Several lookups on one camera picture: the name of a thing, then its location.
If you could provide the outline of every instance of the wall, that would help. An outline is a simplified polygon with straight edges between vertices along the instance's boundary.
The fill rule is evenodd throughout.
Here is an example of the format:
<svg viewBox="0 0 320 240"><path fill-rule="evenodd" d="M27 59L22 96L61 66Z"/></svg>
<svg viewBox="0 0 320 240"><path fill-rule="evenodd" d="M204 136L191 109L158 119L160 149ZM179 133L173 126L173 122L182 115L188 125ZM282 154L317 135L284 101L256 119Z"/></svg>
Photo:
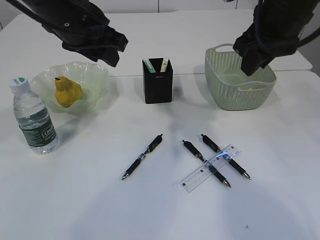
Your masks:
<svg viewBox="0 0 320 240"><path fill-rule="evenodd" d="M320 28L320 4L318 4L313 11L314 16L304 27L302 32L302 38L307 37L311 33L313 33L316 29ZM316 38L314 41L309 44L300 47L299 52L312 64L312 71L320 76L320 37Z"/></svg>
<svg viewBox="0 0 320 240"><path fill-rule="evenodd" d="M178 10L253 9L257 0L91 0L105 13L156 13ZM20 12L0 0L0 23L5 27Z"/></svg>
<svg viewBox="0 0 320 240"><path fill-rule="evenodd" d="M15 7L11 6L5 0L0 0L0 23L5 27L20 13Z"/></svg>

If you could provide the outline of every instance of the clear plastic ruler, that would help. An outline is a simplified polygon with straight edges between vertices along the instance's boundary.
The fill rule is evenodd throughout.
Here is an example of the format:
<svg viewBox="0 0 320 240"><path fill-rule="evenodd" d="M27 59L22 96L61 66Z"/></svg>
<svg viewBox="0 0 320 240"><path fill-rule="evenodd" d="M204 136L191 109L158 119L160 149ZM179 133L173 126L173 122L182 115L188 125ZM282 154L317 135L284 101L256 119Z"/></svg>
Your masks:
<svg viewBox="0 0 320 240"><path fill-rule="evenodd" d="M212 165L217 170L219 170L239 153L240 150L235 148L233 145L230 144L226 146L220 152L216 153L216 155L214 155L210 160L202 164L201 167L198 167L187 177L182 179L180 182L181 186L188 193L190 193L192 190L202 184L206 179L213 175L213 173L209 171L208 166Z"/></svg>

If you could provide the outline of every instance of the green basket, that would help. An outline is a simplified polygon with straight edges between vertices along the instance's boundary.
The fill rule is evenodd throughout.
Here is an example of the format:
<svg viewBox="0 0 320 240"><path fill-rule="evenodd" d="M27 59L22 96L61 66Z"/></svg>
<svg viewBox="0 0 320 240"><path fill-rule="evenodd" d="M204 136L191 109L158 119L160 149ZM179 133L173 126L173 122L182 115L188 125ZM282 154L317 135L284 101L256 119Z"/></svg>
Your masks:
<svg viewBox="0 0 320 240"><path fill-rule="evenodd" d="M276 75L269 66L247 76L241 70L242 58L235 51L217 51L222 44L205 52L205 78L217 105L228 111L260 107L276 84Z"/></svg>

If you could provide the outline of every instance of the water bottle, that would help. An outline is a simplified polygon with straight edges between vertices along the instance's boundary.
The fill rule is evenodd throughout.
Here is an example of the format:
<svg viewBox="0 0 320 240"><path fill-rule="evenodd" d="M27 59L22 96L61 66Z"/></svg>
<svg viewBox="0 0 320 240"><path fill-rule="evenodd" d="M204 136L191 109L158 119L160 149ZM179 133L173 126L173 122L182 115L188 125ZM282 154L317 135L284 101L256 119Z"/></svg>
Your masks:
<svg viewBox="0 0 320 240"><path fill-rule="evenodd" d="M12 79L10 88L14 115L30 148L37 154L55 150L59 140L44 102L30 90L26 78Z"/></svg>

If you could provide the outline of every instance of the pear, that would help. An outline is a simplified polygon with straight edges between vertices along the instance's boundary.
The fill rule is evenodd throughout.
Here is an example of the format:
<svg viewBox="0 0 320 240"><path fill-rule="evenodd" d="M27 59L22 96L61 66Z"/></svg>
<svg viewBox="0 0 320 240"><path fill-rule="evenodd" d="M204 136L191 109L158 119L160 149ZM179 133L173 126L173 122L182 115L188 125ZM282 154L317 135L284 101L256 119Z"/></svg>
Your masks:
<svg viewBox="0 0 320 240"><path fill-rule="evenodd" d="M65 76L55 78L55 98L63 107L70 107L82 98L83 92L79 83Z"/></svg>

